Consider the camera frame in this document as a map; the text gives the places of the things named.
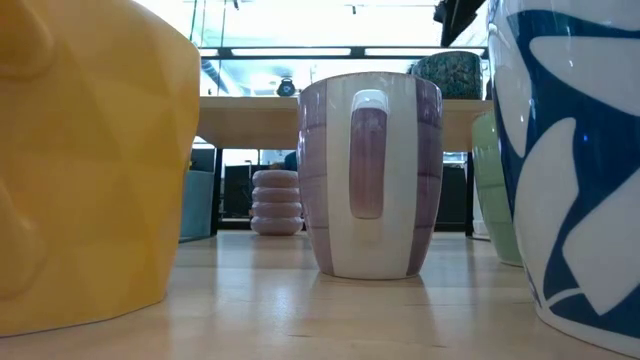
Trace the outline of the blue and white patterned mug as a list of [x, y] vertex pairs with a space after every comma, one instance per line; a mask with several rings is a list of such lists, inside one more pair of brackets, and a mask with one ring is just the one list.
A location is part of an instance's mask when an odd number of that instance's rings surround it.
[[489, 0], [488, 50], [536, 313], [640, 358], [640, 0]]

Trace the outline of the wooden shelf with black legs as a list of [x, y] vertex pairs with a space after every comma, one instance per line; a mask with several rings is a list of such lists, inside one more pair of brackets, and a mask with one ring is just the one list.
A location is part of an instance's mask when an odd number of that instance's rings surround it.
[[[297, 146], [297, 100], [292, 97], [202, 96], [197, 135], [215, 147], [210, 233], [221, 229], [220, 190], [225, 149], [293, 149]], [[446, 99], [443, 150], [472, 150], [472, 124], [490, 110], [486, 100]]]

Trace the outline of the purple and white striped mug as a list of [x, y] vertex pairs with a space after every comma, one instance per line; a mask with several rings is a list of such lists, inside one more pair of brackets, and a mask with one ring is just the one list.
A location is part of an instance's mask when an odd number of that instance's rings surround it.
[[392, 72], [330, 77], [298, 98], [298, 176], [321, 272], [402, 279], [421, 270], [443, 172], [443, 99]]

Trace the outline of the yellow faceted mug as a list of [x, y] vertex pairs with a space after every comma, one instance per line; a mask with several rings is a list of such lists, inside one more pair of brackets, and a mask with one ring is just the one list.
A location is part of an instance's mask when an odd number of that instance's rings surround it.
[[199, 97], [135, 0], [0, 0], [0, 338], [162, 301]]

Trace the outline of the black background cabinet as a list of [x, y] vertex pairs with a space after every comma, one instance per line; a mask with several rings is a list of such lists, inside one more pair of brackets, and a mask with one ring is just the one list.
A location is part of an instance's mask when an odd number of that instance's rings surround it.
[[462, 232], [466, 223], [466, 175], [462, 167], [445, 164], [436, 217], [436, 231]]
[[249, 218], [252, 207], [252, 166], [226, 166], [223, 189], [224, 218]]

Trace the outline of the black ceiling light beam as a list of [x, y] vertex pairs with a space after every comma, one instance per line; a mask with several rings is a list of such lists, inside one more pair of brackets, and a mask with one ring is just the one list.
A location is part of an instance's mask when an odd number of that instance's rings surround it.
[[397, 47], [397, 46], [317, 46], [317, 47], [203, 47], [200, 56], [208, 60], [274, 59], [420, 59], [446, 52], [467, 52], [488, 58], [486, 47]]

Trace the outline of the light green mug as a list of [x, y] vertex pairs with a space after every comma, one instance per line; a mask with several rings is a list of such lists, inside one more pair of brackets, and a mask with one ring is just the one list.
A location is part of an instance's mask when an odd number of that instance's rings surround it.
[[491, 243], [502, 263], [522, 267], [507, 199], [493, 111], [480, 114], [473, 122], [472, 157], [479, 205]]

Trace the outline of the dark speckled mug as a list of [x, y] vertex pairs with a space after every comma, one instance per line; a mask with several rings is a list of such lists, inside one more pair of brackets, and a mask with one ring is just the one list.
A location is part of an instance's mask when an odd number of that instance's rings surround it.
[[467, 51], [443, 52], [415, 62], [409, 73], [438, 86], [446, 99], [481, 100], [481, 58]]

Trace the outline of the mauve ribbed mug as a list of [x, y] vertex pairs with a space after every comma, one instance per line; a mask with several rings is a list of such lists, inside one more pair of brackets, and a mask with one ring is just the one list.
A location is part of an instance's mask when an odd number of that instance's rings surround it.
[[260, 170], [252, 177], [250, 226], [262, 236], [291, 236], [303, 228], [298, 174]]

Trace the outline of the person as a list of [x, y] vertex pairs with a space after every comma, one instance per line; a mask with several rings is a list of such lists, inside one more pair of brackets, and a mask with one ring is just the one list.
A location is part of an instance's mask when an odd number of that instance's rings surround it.
[[298, 161], [297, 161], [297, 153], [295, 151], [290, 152], [284, 157], [282, 162], [274, 163], [270, 166], [272, 170], [286, 170], [286, 171], [297, 171]]

